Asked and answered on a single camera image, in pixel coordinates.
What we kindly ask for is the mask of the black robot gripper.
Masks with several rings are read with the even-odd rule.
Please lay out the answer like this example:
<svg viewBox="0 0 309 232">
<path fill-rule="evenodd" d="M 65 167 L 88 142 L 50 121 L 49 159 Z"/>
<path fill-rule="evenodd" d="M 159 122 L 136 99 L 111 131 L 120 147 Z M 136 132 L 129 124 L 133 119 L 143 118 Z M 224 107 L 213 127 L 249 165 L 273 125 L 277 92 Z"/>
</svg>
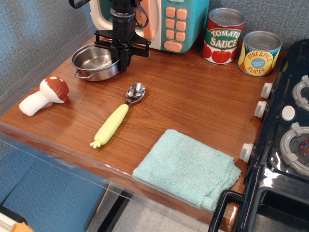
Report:
<svg viewBox="0 0 309 232">
<path fill-rule="evenodd" d="M 139 36 L 135 31 L 135 8 L 129 8 L 124 13 L 111 8 L 110 12 L 112 29 L 96 30 L 95 46 L 109 50 L 112 63 L 120 60 L 120 72 L 124 73 L 133 55 L 150 56 L 151 41 Z"/>
</svg>

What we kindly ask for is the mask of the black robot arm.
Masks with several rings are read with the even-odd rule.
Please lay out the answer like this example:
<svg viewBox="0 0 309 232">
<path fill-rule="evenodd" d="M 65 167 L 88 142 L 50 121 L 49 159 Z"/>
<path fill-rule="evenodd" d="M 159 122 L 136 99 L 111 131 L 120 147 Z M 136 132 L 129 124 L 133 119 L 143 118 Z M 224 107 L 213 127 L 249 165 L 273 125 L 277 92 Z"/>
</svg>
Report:
<svg viewBox="0 0 309 232">
<path fill-rule="evenodd" d="M 136 26 L 144 28 L 136 18 L 136 8 L 147 14 L 139 0 L 113 0 L 112 29 L 96 30 L 95 46 L 107 49 L 113 63 L 118 64 L 118 70 L 124 73 L 130 65 L 133 55 L 149 57 L 151 41 L 136 33 Z"/>
</svg>

